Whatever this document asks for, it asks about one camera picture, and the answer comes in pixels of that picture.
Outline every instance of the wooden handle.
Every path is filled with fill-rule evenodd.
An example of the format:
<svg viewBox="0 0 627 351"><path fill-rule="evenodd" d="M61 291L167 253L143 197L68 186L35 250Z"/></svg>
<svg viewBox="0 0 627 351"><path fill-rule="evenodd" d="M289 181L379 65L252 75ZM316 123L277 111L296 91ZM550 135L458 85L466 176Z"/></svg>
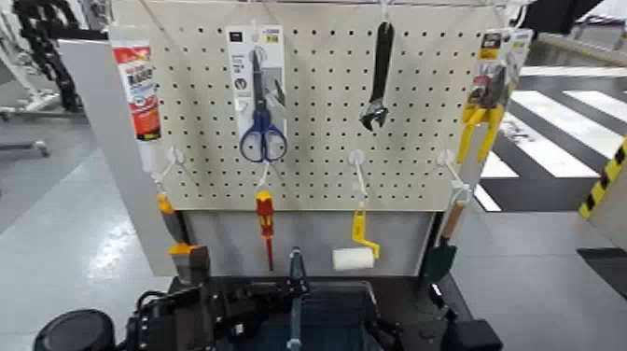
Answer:
<svg viewBox="0 0 627 351"><path fill-rule="evenodd" d="M457 221L462 215L462 211L464 211L464 207L466 207L466 204L461 201L456 201L453 203L453 209L451 210L449 219L444 225L441 237L443 237L444 239L451 239L451 237L453 236L453 231L455 230L455 226L457 225Z"/></svg>

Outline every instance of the pegboard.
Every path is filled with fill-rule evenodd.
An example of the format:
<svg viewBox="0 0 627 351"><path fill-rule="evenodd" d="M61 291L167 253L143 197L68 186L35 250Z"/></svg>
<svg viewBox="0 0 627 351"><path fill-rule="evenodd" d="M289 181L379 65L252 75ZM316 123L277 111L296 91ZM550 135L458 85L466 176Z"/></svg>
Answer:
<svg viewBox="0 0 627 351"><path fill-rule="evenodd" d="M123 22L151 28L166 145L187 156L165 187L177 209L252 210L263 164L240 155L224 28L281 24L286 42L289 151L267 184L277 210L354 210L350 151L362 149L371 210L439 211L451 176L436 165L456 151L461 111L482 33L498 26L492 7L391 6L395 25L385 105L376 133L358 121L368 105L375 5L235 2L116 3Z"/></svg>

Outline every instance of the pegboard hook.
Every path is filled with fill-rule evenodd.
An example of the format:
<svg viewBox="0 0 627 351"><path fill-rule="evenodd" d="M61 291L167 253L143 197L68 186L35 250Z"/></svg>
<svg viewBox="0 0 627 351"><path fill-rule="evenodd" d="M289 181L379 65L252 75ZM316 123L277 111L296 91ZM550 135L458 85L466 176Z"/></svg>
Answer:
<svg viewBox="0 0 627 351"><path fill-rule="evenodd" d="M468 204L471 198L470 194L470 186L467 183L464 183L462 178L457 174L457 171L453 168L453 160L455 155L450 150L443 150L438 155L437 163L440 167L446 167L451 175L453 176L453 180L451 180L451 187L453 187L453 197L451 198L451 204L458 201L464 204ZM464 200L459 200L462 193L465 193L466 198Z"/></svg>
<svg viewBox="0 0 627 351"><path fill-rule="evenodd" d="M392 0L380 0L380 2L381 2L381 12L383 13L383 20L389 23L390 17L387 11L387 6L392 3Z"/></svg>
<svg viewBox="0 0 627 351"><path fill-rule="evenodd" d="M257 20L255 19L250 20L250 27L251 27L251 30L253 31L253 34L251 36L251 38L253 39L253 43L257 43L259 41L259 31L257 28Z"/></svg>
<svg viewBox="0 0 627 351"><path fill-rule="evenodd" d="M364 176L361 173L361 164L366 160L366 154L364 151L357 149L351 151L348 155L348 162L352 164L357 170L357 179L359 179L359 189L361 193L368 199L368 193L366 192L366 184L364 183Z"/></svg>
<svg viewBox="0 0 627 351"><path fill-rule="evenodd" d="M175 165L181 167L183 172L188 175L189 179L191 179L192 181L194 180L193 176L191 176L191 174L189 173L188 168L185 166L185 154L183 153L183 151L179 150L176 147L170 147L168 149L167 157L169 163L165 167L163 172L154 172L152 174L152 179L155 181L160 191L165 191L165 189L163 188L163 178L165 178L165 176L167 176L170 171L172 171L172 168Z"/></svg>
<svg viewBox="0 0 627 351"><path fill-rule="evenodd" d="M266 185L266 178L268 177L268 171L270 171L270 163L265 161L265 166L263 167L263 174L257 183L257 189L259 190L261 187Z"/></svg>

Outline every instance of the white floor marking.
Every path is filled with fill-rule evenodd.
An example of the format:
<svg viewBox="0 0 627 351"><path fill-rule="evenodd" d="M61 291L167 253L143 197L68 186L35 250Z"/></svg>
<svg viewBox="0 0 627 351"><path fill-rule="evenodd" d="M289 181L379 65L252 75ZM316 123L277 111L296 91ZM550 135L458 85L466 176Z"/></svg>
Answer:
<svg viewBox="0 0 627 351"><path fill-rule="evenodd" d="M490 151L488 159L485 161L481 178L517 178L518 174L509 168L508 164L501 160L498 155Z"/></svg>
<svg viewBox="0 0 627 351"><path fill-rule="evenodd" d="M488 195L485 189L479 184L477 184L477 187L475 188L475 197L477 198L481 206L485 208L486 211L488 212L500 212L501 211L501 207L498 204L496 204L495 200L490 195Z"/></svg>
<svg viewBox="0 0 627 351"><path fill-rule="evenodd" d="M522 68L521 76L627 77L627 68L625 67L529 66L529 67Z"/></svg>
<svg viewBox="0 0 627 351"><path fill-rule="evenodd" d="M501 131L542 168L556 177L598 177L585 163L507 112Z"/></svg>
<svg viewBox="0 0 627 351"><path fill-rule="evenodd" d="M627 122L627 104L621 100L605 95L600 91L564 91L564 93L616 119Z"/></svg>
<svg viewBox="0 0 627 351"><path fill-rule="evenodd" d="M622 136L537 91L515 91L511 98L608 159L622 144Z"/></svg>

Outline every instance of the screwdriver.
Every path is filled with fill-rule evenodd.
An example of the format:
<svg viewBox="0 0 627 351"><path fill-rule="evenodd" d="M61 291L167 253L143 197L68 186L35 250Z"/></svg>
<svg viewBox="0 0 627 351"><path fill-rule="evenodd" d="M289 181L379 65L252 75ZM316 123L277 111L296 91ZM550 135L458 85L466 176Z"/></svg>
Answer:
<svg viewBox="0 0 627 351"><path fill-rule="evenodd" d="M267 190L257 193L257 216L259 216L259 224L261 225L261 236L266 238L266 251L268 253L268 265L270 270L274 270L272 261L272 236L274 235L274 223L272 223L272 215L274 207L272 207L272 194Z"/></svg>

